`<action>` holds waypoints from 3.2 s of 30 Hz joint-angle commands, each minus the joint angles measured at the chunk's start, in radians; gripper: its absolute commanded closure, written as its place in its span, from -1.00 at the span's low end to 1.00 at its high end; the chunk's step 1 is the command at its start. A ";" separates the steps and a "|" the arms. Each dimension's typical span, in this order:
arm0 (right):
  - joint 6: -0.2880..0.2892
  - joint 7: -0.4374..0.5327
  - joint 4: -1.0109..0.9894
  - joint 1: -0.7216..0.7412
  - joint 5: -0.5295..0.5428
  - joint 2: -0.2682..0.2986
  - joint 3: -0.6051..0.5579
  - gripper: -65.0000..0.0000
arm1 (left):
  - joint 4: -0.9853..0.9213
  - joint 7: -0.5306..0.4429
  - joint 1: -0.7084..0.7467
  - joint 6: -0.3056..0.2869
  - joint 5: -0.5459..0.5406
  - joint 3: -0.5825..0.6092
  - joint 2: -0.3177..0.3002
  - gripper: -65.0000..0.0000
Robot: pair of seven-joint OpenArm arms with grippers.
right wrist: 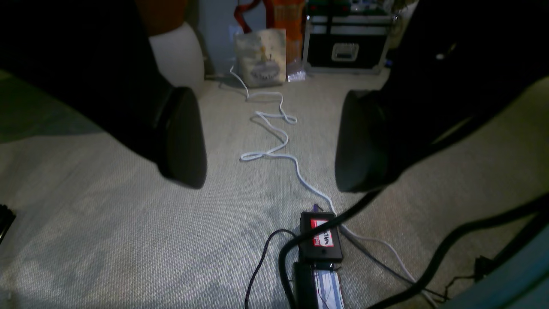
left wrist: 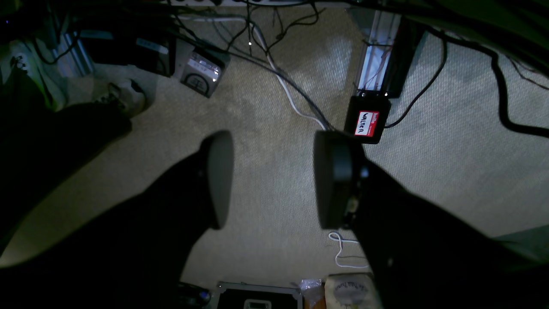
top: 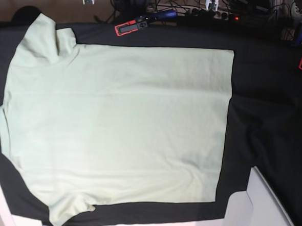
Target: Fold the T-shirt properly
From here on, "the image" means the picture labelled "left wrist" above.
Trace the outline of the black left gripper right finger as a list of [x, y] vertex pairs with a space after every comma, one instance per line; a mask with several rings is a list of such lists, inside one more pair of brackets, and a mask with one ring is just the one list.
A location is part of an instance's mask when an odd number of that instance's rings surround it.
[[369, 160], [361, 144], [315, 133], [314, 185], [321, 228], [351, 231], [375, 275], [429, 273], [429, 201]]

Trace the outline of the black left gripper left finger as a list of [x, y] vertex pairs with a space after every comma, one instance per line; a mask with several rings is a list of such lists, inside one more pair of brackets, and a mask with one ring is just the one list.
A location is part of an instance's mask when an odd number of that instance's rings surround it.
[[235, 146], [227, 130], [212, 133], [138, 195], [142, 207], [129, 233], [133, 255], [181, 258], [228, 218]]

